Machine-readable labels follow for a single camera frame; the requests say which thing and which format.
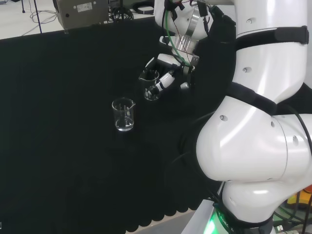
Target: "green cable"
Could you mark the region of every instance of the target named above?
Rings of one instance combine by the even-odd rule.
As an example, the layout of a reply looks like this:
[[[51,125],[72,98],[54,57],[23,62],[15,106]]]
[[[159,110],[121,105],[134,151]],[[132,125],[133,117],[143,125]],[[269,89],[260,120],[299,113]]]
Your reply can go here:
[[[169,34],[169,30],[168,30],[168,11],[167,10],[166,10],[165,17],[166,17],[166,31],[167,31],[167,35],[168,35],[169,41],[170,41],[170,43],[172,45],[172,48],[175,50],[177,56],[181,59],[181,61],[184,62],[188,67],[190,67],[191,66],[190,63],[185,61],[184,58],[179,54],[179,52],[177,51],[177,49],[174,46],[174,43],[171,40],[171,37],[170,37],[170,34]]]

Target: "yellow object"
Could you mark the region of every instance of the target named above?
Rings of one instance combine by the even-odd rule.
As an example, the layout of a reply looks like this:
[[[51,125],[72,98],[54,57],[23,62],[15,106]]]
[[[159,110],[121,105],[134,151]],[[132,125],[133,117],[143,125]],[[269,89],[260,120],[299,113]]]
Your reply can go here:
[[[305,191],[301,190],[300,191],[299,204],[306,204],[307,205],[311,195],[312,194],[306,193]],[[288,205],[293,205],[293,204],[296,203],[296,200],[297,200],[297,194],[294,194],[293,196],[288,198],[287,204]]]

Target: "white floor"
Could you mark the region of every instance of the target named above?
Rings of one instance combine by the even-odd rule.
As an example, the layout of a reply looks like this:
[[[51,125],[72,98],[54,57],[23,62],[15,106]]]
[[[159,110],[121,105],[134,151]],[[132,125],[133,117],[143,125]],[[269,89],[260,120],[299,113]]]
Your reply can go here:
[[[38,10],[49,10],[55,12],[52,0],[36,0]],[[9,0],[5,4],[0,4],[0,39],[20,37],[30,34],[40,33],[39,26],[34,23],[29,16],[35,12],[34,0],[24,0],[25,13],[22,13],[21,1],[13,2]],[[134,14],[135,19],[150,17],[149,15]],[[40,22],[48,22],[55,18],[51,13],[39,13]],[[42,24],[42,32],[54,32],[63,30],[58,19],[53,22]]]

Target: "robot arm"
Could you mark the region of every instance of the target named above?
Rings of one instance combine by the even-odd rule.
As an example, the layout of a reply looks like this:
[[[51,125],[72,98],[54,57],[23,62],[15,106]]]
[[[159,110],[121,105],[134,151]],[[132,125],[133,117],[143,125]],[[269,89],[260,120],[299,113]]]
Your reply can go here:
[[[307,0],[203,2],[234,4],[237,41],[256,41],[250,46],[241,44],[237,51],[234,83],[273,104],[299,90],[306,73],[307,41],[257,44],[257,37],[275,29],[307,25]],[[175,24],[181,28],[180,35],[187,34],[195,8],[176,10]],[[164,1],[157,0],[158,25],[161,25],[163,10]],[[177,33],[171,19],[168,27]],[[191,38],[200,40],[206,35],[203,20],[199,19]],[[312,116],[302,115],[302,118],[312,133]],[[270,220],[286,198],[312,184],[312,155],[297,118],[271,116],[234,97],[226,96],[203,127],[196,154],[207,177],[228,181],[223,190],[223,203],[243,222],[257,224]]]

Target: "black cloth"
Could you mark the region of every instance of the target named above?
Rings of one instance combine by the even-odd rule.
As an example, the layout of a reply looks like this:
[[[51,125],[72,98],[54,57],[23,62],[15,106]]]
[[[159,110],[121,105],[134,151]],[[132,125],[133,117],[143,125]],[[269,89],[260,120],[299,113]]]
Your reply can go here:
[[[235,28],[215,32],[229,40]],[[153,56],[170,52],[160,36],[150,18],[0,41],[2,233],[123,234],[196,209],[206,187],[218,189],[194,173],[194,154],[171,167],[167,188],[163,171],[185,126],[225,97],[234,45],[199,43],[194,96],[168,92],[145,102],[138,76]],[[118,97],[136,102],[128,133],[114,126]]]

